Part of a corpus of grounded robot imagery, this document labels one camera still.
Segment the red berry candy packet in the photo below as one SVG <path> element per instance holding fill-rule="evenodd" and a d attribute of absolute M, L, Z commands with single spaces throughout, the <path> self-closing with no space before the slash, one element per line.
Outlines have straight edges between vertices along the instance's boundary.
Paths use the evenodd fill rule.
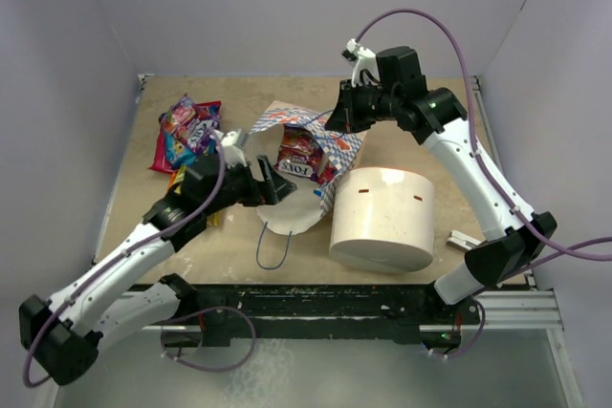
<path fill-rule="evenodd" d="M 329 183 L 336 175 L 315 137 L 306 129 L 290 126 L 284 127 L 274 168 L 319 185 Z"/>

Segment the orange fruit candy packet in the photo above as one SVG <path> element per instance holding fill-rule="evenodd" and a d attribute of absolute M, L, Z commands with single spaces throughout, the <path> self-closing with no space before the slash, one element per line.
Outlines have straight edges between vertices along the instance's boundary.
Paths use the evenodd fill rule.
<path fill-rule="evenodd" d="M 186 165 L 181 165 L 177 171 L 175 171 L 167 188 L 168 191 L 174 192 L 177 195 L 181 194 L 182 184 L 186 176 Z M 207 216 L 207 225 L 219 226 L 221 224 L 222 211 L 217 211 Z"/>

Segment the purple snack packet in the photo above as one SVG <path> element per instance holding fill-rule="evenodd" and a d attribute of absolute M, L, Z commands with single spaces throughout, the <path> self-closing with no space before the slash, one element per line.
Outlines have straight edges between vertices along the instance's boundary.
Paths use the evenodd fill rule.
<path fill-rule="evenodd" d="M 220 111 L 219 100 L 196 103 L 184 94 L 162 116 L 161 130 L 195 155 L 200 155 L 210 144 L 208 128 L 217 129 L 220 125 Z"/>

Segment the pink snack packet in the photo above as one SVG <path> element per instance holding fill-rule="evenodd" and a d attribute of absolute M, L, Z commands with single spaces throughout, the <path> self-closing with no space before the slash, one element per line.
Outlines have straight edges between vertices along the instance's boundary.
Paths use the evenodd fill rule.
<path fill-rule="evenodd" d="M 165 113 L 162 113 L 160 115 L 159 123 L 161 121 L 162 116 Z M 157 171 L 157 172 L 164 172 L 164 173 L 172 174 L 175 171 L 173 171 L 173 170 L 171 170 L 169 168 L 169 165 L 165 161 L 165 158 L 164 158 L 164 139 L 163 139 L 163 133 L 164 132 L 161 130 L 161 125 L 160 125 L 160 131 L 159 131 L 159 134 L 158 134 L 158 137 L 157 137 L 157 145 L 156 145 L 156 151 L 155 151 L 155 155 L 154 155 L 154 160 L 152 162 L 152 165 L 150 166 L 150 169 L 154 170 L 154 171 Z M 209 144 L 207 150 L 205 152 L 203 152 L 202 154 L 200 154 L 200 155 L 208 154 L 210 152 L 213 152 L 214 150 L 215 150 L 215 142 L 213 140 L 210 140 L 210 144 Z"/>

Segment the blue fruit snack packet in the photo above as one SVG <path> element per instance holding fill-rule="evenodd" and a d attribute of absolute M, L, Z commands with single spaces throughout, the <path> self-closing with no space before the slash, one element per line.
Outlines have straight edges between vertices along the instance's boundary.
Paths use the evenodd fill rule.
<path fill-rule="evenodd" d="M 176 140 L 172 135 L 163 133 L 164 139 L 164 158 L 169 168 L 173 171 L 178 170 L 183 165 L 189 165 L 195 161 L 202 153 L 202 148 L 196 144 L 193 149 L 185 146 L 181 141 Z"/>

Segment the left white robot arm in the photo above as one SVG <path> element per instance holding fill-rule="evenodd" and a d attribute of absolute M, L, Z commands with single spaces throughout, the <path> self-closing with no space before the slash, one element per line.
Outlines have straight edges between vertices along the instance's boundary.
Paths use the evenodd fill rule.
<path fill-rule="evenodd" d="M 128 300 L 121 297 L 202 233 L 208 215 L 235 204 L 276 205 L 295 192 L 295 184 L 281 177 L 266 157 L 257 162 L 260 180 L 248 163 L 227 165 L 219 154 L 197 159 L 101 262 L 48 299 L 33 295 L 25 300 L 18 310 L 20 341 L 27 351 L 24 384 L 36 385 L 30 379 L 34 362 L 55 383 L 67 385 L 84 375 L 100 353 L 141 328 L 192 320 L 197 290 L 176 274 Z"/>

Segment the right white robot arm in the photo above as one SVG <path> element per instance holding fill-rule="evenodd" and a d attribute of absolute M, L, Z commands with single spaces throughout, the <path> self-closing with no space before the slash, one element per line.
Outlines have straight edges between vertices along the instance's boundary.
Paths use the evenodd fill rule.
<path fill-rule="evenodd" d="M 470 204 L 485 237 L 463 262 L 437 279 L 425 301 L 426 315 L 447 323 L 459 302 L 527 267 L 543 250 L 538 234 L 553 235 L 557 222 L 537 213 L 508 183 L 473 134 L 468 113 L 447 88 L 430 90 L 415 50 L 400 46 L 374 53 L 351 39 L 343 57 L 352 75 L 325 128 L 344 134 L 394 121 L 450 173 Z"/>

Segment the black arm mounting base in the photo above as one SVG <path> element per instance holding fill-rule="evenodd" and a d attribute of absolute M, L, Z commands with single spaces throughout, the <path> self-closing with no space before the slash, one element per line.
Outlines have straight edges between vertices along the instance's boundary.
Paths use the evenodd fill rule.
<path fill-rule="evenodd" d="M 162 322 L 193 325 L 204 346 L 234 338 L 390 340 L 457 348 L 459 330 L 477 325 L 472 298 L 448 306 L 425 285 L 270 285 L 174 283 L 180 303 Z"/>

